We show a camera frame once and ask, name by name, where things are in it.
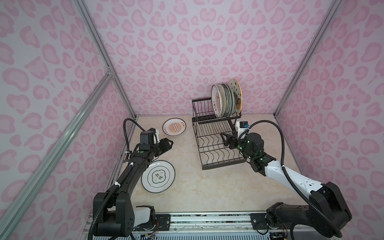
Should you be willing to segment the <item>white plate dark green rim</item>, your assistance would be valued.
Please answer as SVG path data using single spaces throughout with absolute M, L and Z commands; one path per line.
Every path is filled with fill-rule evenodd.
M 232 97 L 231 97 L 231 93 L 230 93 L 229 87 L 226 84 L 223 84 L 223 86 L 224 86 L 224 89 L 225 89 L 226 100 L 227 100 L 226 111 L 225 111 L 225 117 L 227 118 L 227 117 L 229 117 L 231 115 Z

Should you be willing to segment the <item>white star cat plate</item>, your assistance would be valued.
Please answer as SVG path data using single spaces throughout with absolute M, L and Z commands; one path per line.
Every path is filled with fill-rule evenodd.
M 238 116 L 242 110 L 242 104 L 243 104 L 242 89 L 239 82 L 235 79 L 230 80 L 229 87 L 231 88 L 234 94 L 234 99 L 235 99 L 233 114 Z

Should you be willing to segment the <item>white plate black cloud outline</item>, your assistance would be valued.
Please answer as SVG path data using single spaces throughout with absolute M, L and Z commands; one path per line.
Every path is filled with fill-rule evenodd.
M 166 191 L 176 177 L 174 166 L 167 161 L 155 161 L 144 171 L 141 179 L 143 188 L 153 194 Z

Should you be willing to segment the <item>large orange sunburst plate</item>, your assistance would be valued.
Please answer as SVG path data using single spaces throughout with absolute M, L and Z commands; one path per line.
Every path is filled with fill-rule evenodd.
M 216 85 L 212 86 L 211 99 L 212 99 L 214 113 L 217 118 L 220 118 L 222 115 L 222 99 L 221 99 L 219 88 Z

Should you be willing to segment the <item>small orange sunburst plate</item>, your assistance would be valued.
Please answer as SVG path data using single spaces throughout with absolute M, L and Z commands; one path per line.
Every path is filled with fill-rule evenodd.
M 180 118 L 171 118 L 164 122 L 163 132 L 168 136 L 181 135 L 187 128 L 186 122 Z

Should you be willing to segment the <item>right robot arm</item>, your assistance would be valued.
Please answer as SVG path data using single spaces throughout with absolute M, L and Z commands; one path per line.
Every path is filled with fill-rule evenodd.
M 264 151 L 259 134 L 251 133 L 239 139 L 237 135 L 222 133 L 221 137 L 226 147 L 240 152 L 254 172 L 281 183 L 306 202 L 305 205 L 275 203 L 266 211 L 268 227 L 305 225 L 327 238 L 342 236 L 341 229 L 352 219 L 352 214 L 337 185 L 323 184 L 285 167 Z

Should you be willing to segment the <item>cream plum blossom plate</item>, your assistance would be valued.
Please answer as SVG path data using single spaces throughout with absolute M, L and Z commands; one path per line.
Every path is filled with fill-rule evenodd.
M 221 117 L 224 117 L 227 111 L 227 96 L 226 96 L 226 90 L 222 84 L 218 85 L 219 93 L 221 96 Z

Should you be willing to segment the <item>mint green flower plate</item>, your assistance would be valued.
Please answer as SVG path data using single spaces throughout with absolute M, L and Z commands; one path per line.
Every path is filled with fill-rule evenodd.
M 229 84 L 227 84 L 227 87 L 228 87 L 229 92 L 230 92 L 230 100 L 231 100 L 230 117 L 232 117 L 234 114 L 234 108 L 235 108 L 235 96 L 234 96 L 234 93 L 233 93 L 231 86 Z

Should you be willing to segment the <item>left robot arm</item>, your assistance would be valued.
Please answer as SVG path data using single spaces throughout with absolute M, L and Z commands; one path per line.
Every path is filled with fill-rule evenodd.
M 128 158 L 128 165 L 115 183 L 105 192 L 97 193 L 93 200 L 93 220 L 88 239 L 96 237 L 132 237 L 140 226 L 152 229 L 156 226 L 153 206 L 133 207 L 131 195 L 143 173 L 155 158 L 171 150 L 174 142 L 159 139 L 154 129 L 141 132 L 140 142 Z

